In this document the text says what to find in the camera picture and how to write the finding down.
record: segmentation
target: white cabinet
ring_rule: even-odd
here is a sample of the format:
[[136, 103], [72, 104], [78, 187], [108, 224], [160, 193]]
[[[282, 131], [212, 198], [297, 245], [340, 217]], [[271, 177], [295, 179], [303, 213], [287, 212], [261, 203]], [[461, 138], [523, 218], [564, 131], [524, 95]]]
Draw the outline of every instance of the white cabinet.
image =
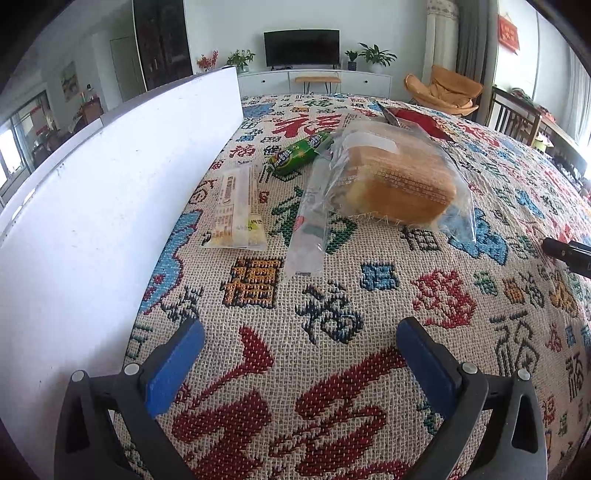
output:
[[[282, 70], [280, 72], [242, 73], [238, 75], [240, 95], [281, 95], [303, 93], [304, 84], [298, 77], [339, 77], [341, 83], [332, 84], [332, 93], [390, 98], [392, 77], [368, 72], [348, 70]], [[312, 83], [310, 91], [326, 93], [324, 82]]]
[[392, 77], [366, 72], [341, 72], [341, 93], [390, 98]]
[[290, 92], [290, 77], [287, 72], [248, 73], [238, 76], [240, 95], [279, 95]]

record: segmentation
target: bread loaf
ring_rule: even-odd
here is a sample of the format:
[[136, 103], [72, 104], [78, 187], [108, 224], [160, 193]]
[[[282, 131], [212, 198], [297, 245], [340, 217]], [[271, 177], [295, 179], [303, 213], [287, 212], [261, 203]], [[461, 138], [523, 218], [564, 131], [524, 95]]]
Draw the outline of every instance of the bread loaf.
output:
[[377, 122], [343, 139], [348, 162], [334, 189], [345, 215], [428, 225], [456, 197], [454, 174], [428, 141]]

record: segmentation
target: picture frame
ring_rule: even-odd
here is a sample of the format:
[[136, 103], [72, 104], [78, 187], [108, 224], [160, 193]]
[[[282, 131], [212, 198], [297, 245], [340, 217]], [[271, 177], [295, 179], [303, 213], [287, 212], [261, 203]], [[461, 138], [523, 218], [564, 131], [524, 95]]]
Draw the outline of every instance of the picture frame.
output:
[[511, 20], [499, 15], [499, 43], [513, 53], [519, 51], [519, 33]]
[[64, 92], [66, 102], [73, 99], [80, 92], [76, 64], [73, 61], [61, 71], [61, 89]]

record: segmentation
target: food wrapper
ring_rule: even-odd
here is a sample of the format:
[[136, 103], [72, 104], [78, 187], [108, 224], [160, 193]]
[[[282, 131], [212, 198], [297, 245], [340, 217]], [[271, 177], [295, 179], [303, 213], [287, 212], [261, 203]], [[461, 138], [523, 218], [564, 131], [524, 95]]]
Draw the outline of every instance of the food wrapper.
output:
[[440, 230], [474, 242], [466, 180], [447, 153], [416, 127], [350, 121], [330, 150], [327, 208], [355, 221]]
[[324, 249], [329, 235], [328, 211], [324, 194], [328, 185], [330, 162], [324, 156], [314, 160], [312, 172], [304, 192], [285, 257], [284, 274], [321, 277], [324, 273]]
[[250, 165], [223, 172], [215, 227], [211, 239], [203, 247], [267, 249], [267, 236], [258, 212], [256, 171]]
[[303, 167], [316, 157], [316, 148], [330, 135], [329, 131], [320, 131], [290, 145], [268, 159], [268, 168], [280, 177]]

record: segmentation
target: patterned blanket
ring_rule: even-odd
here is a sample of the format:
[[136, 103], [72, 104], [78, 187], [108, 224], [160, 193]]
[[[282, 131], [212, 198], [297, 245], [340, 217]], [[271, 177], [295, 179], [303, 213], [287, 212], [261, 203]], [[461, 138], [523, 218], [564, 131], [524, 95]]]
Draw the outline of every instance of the patterned blanket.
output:
[[[311, 166], [259, 176], [268, 251], [203, 249], [220, 169], [266, 156], [374, 99], [271, 95], [243, 102], [244, 122], [211, 165], [163, 250], [125, 363], [142, 362], [199, 316], [207, 341], [158, 418], [202, 480], [400, 478], [442, 423], [395, 349], [415, 316], [459, 361], [532, 373], [549, 471], [576, 451], [591, 417], [591, 283], [540, 250], [546, 236], [591, 245], [591, 212], [540, 153], [463, 119], [432, 116], [469, 182], [477, 240], [331, 215], [324, 279], [282, 278]], [[466, 472], [486, 417], [453, 477]], [[149, 478], [120, 417], [134, 469]]]

